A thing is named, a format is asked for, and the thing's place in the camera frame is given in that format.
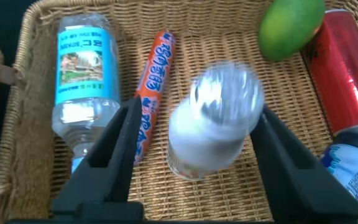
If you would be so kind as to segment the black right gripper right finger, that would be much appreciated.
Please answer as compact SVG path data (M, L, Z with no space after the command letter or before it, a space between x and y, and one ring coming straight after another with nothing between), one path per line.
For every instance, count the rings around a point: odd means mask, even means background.
M265 107L250 134L277 223L356 223L358 202Z

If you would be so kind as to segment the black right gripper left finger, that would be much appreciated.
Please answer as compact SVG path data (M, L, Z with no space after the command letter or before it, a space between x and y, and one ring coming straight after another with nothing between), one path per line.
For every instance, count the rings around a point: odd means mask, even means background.
M140 97L126 101L53 201L54 215L91 202L126 202L142 117Z

